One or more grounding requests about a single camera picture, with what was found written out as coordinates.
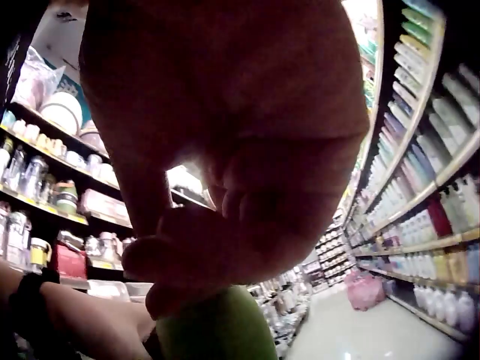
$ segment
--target store aisle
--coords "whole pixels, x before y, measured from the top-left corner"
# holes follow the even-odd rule
[[[287,360],[442,360],[459,349],[389,299],[366,312],[353,310],[343,287],[312,297],[309,318]]]

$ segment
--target green object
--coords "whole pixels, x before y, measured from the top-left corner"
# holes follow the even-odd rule
[[[403,16],[405,16],[409,21],[415,25],[420,26],[422,29],[428,31],[430,34],[433,32],[433,20],[429,17],[426,17],[423,14],[413,10],[413,9],[403,9]]]
[[[241,286],[159,318],[156,331],[167,360],[278,360],[262,312]]]
[[[418,41],[430,47],[432,35],[428,31],[423,30],[420,26],[417,26],[410,21],[402,23],[402,27]]]

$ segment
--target plastic container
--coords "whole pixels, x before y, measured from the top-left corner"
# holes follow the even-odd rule
[[[416,98],[420,97],[421,85],[402,67],[395,70],[395,77],[407,88]]]
[[[419,42],[416,38],[410,35],[400,35],[400,41],[407,45],[410,49],[417,52],[422,58],[424,58],[427,62],[430,59],[431,53],[430,49]]]
[[[430,47],[430,44],[432,42],[432,35],[428,31],[425,31],[424,29],[415,25],[414,23],[411,23],[410,21],[405,21],[404,23],[402,23],[402,27],[409,35],[412,35],[418,41]]]
[[[465,64],[458,66],[458,73],[462,75],[472,90],[480,96],[480,78],[475,75]]]
[[[422,13],[415,11],[413,9],[403,9],[403,16],[405,16],[410,22],[421,27],[429,33],[433,32],[433,20]]]
[[[146,296],[153,283],[125,283],[130,297],[132,296]]]
[[[478,126],[480,122],[479,100],[465,88],[454,76],[445,74],[442,78],[445,89],[455,98],[466,114],[470,123]]]

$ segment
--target store shelf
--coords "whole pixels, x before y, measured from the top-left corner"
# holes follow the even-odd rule
[[[60,216],[60,217],[63,217],[65,219],[68,219],[68,220],[71,220],[71,221],[75,221],[75,222],[83,224],[83,225],[88,225],[87,219],[82,215],[67,214],[67,213],[59,210],[57,207],[55,207],[52,204],[37,203],[34,200],[29,199],[29,198],[19,194],[18,192],[15,192],[15,191],[13,191],[13,190],[11,190],[11,189],[9,189],[6,186],[1,185],[1,184],[0,184],[0,192],[5,193],[5,194],[7,194],[7,195],[9,195],[9,196],[11,196],[15,199],[18,199],[18,200],[24,202],[25,204],[29,204],[30,206],[33,206],[33,207],[35,207],[37,209],[40,209],[40,210],[43,210],[47,213],[50,213],[50,214],[53,214],[53,215],[56,215],[56,216]]]
[[[403,306],[405,309],[409,310],[419,318],[421,318],[423,321],[427,322],[431,326],[435,327],[436,329],[442,331],[443,333],[447,334],[448,336],[454,338],[455,340],[458,341],[467,341],[468,336],[465,334],[461,333],[460,331],[448,326],[447,324],[441,323],[440,321],[433,319],[432,317],[428,316],[425,314],[423,311],[411,306],[410,304],[406,303],[405,301],[397,298],[394,295],[387,295],[388,298],[390,298],[392,301],[395,301],[397,304]]]
[[[390,271],[375,269],[368,266],[358,265],[358,267],[368,271],[372,271],[374,273],[385,275],[388,277],[394,277],[396,279],[408,281],[413,284],[419,284],[419,285],[430,286],[430,287],[439,287],[439,288],[449,288],[449,287],[463,288],[467,291],[474,292],[476,294],[480,293],[480,285],[476,285],[476,284],[455,284],[455,283],[441,281],[441,280],[430,280],[430,279],[424,279],[422,277],[417,277],[417,276],[407,276],[407,275],[402,275],[398,273],[392,273]]]
[[[375,191],[373,196],[369,199],[366,206],[363,208],[362,212],[366,213],[371,206],[375,203],[376,198],[382,193],[385,186],[390,181],[396,167],[398,166],[400,160],[403,158],[405,151],[410,144],[413,134],[417,129],[418,124],[422,118],[423,112],[427,105],[428,99],[430,98],[430,93],[432,92],[433,82],[435,81],[435,77],[437,74],[437,68],[440,61],[440,56],[442,54],[442,46],[443,46],[443,39],[445,33],[445,19],[441,17],[441,15],[435,20],[434,22],[434,30],[433,30],[433,39],[432,39],[432,46],[431,46],[431,54],[432,57],[429,62],[429,67],[426,71],[428,76],[424,79],[424,87],[423,92],[419,98],[418,106],[415,109],[412,117],[410,127],[407,129],[402,142],[397,148],[395,156],[392,162],[389,164],[382,180],[380,181],[380,186]]]
[[[331,265],[329,265],[329,266],[327,266],[327,267],[322,267],[322,266],[320,265],[320,268],[321,268],[323,271],[325,271],[325,270],[330,269],[331,267],[334,267],[334,266],[337,266],[337,265],[339,265],[339,264],[341,264],[341,263],[344,263],[345,261],[348,261],[348,257],[347,257],[346,259],[343,259],[342,261],[339,261],[338,263],[331,264]]]
[[[82,146],[88,149],[92,153],[101,155],[104,159],[109,159],[107,153],[104,153],[98,150],[97,148],[95,148],[94,146],[87,144],[78,136],[67,134],[65,130],[61,128],[59,125],[44,118],[38,111],[33,110],[28,106],[25,106],[20,103],[11,103],[9,105],[9,110],[12,111],[12,113],[14,113],[17,116],[17,118],[20,117],[24,119],[25,122],[36,125],[41,129],[43,129],[45,125],[47,125],[48,126],[47,136],[51,134],[51,136],[48,136],[48,137],[53,137],[53,138],[62,140],[67,147],[69,147],[70,144],[78,144],[79,146]]]
[[[343,269],[338,270],[336,273],[333,273],[333,274],[330,274],[330,275],[325,275],[325,278],[328,279],[328,278],[330,278],[330,277],[334,277],[334,276],[336,276],[336,275],[338,275],[338,274],[341,274],[341,273],[343,273],[345,270],[348,270],[348,269],[354,267],[355,265],[356,265],[356,264],[350,264],[350,265],[348,265],[348,266],[345,266]]]
[[[60,164],[66,166],[66,167],[68,167],[68,168],[70,168],[70,169],[73,169],[73,170],[75,170],[75,171],[78,171],[78,172],[82,173],[83,175],[88,176],[88,177],[94,179],[95,181],[98,181],[98,182],[100,182],[100,183],[102,183],[102,184],[104,184],[104,185],[110,186],[111,188],[113,188],[113,189],[115,189],[115,190],[120,190],[120,188],[119,188],[117,185],[110,184],[110,183],[107,182],[107,181],[103,181],[103,180],[101,180],[101,179],[99,179],[99,178],[96,178],[96,177],[92,176],[92,174],[90,174],[88,171],[83,170],[82,168],[78,168],[78,167],[76,167],[76,166],[73,166],[73,165],[70,164],[69,162],[67,162],[67,161],[65,161],[65,160],[63,160],[63,159],[61,159],[61,158],[59,158],[59,157],[57,157],[57,156],[49,153],[47,150],[38,147],[36,144],[31,143],[30,141],[28,141],[28,140],[25,139],[24,137],[18,136],[18,135],[15,134],[12,130],[7,129],[4,125],[0,125],[0,128],[3,129],[6,133],[8,133],[8,134],[9,134],[10,136],[12,136],[13,138],[15,138],[15,139],[17,139],[17,140],[20,140],[22,143],[28,145],[29,147],[35,149],[36,151],[38,151],[38,152],[40,152],[41,154],[49,157],[50,159],[53,159],[53,160],[59,162]]]
[[[327,249],[327,250],[324,251],[324,252],[318,252],[318,253],[317,253],[317,256],[323,255],[323,254],[325,254],[325,253],[327,253],[327,252],[329,252],[329,251],[331,251],[331,250],[333,250],[333,249],[339,248],[340,246],[343,246],[343,245],[344,245],[344,243],[341,243],[341,244],[339,244],[339,245],[337,245],[337,246],[334,246],[334,247],[332,247],[332,248],[330,248],[330,249]]]
[[[480,237],[480,228],[475,228],[467,232],[464,232],[462,234],[447,236],[445,238],[441,238],[435,241],[429,241],[423,244],[407,246],[407,247],[399,247],[391,250],[384,250],[384,251],[378,251],[378,252],[361,252],[361,253],[354,254],[354,256],[355,257],[383,256],[383,255],[394,255],[394,254],[442,249],[442,248],[447,248],[449,246],[458,245],[462,242],[475,240],[475,239],[478,239],[479,237]]]
[[[379,226],[372,230],[372,235],[398,220],[400,217],[408,213],[411,209],[433,194],[439,187],[443,186],[462,166],[465,165],[465,163],[475,154],[479,147],[480,130],[477,129],[466,142],[466,144],[461,147],[460,152],[456,154],[450,164],[448,164],[438,174],[435,181],[432,181],[422,192],[417,194],[417,196],[409,201],[401,210],[390,216],[387,220],[381,222]]]

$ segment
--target plastic wrap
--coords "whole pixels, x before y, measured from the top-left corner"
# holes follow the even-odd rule
[[[355,310],[365,311],[385,299],[381,280],[368,273],[352,272],[344,281],[348,300]]]
[[[60,83],[65,66],[51,69],[33,47],[29,47],[20,70],[12,101],[27,105],[35,110],[44,99],[52,95]]]

